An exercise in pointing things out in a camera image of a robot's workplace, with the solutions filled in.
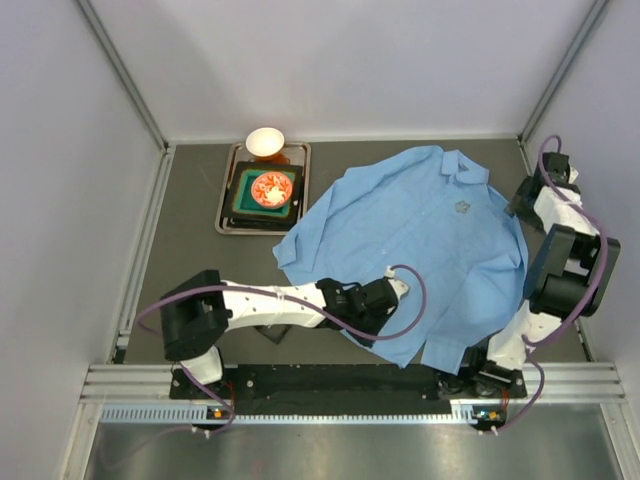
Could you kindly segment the light blue button shirt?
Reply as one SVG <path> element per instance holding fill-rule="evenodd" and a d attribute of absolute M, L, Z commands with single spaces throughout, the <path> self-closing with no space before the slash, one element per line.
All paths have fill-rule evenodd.
<path fill-rule="evenodd" d="M 521 305 L 528 249 L 506 205 L 462 152 L 414 147 L 347 170 L 273 254 L 292 284 L 366 284 L 397 266 L 410 291 L 372 352 L 454 374 Z"/>

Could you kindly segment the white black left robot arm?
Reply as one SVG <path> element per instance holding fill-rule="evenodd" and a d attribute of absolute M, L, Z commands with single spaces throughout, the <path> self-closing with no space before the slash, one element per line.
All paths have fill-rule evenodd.
<path fill-rule="evenodd" d="M 165 359 L 179 363 L 201 384 L 221 381 L 217 341 L 228 331 L 297 326 L 334 329 L 370 346 L 399 307 L 409 286 L 393 272 L 365 285 L 333 279 L 297 286 L 247 286 L 205 270 L 160 301 Z"/>

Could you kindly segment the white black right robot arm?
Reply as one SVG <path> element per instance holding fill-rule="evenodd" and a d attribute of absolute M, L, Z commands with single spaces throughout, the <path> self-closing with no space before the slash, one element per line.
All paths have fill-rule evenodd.
<path fill-rule="evenodd" d="M 526 275 L 519 310 L 469 356 L 466 376 L 478 397 L 525 397 L 527 354 L 599 309 L 621 244 L 585 214 L 576 179 L 568 155 L 542 152 L 507 207 L 545 238 Z"/>

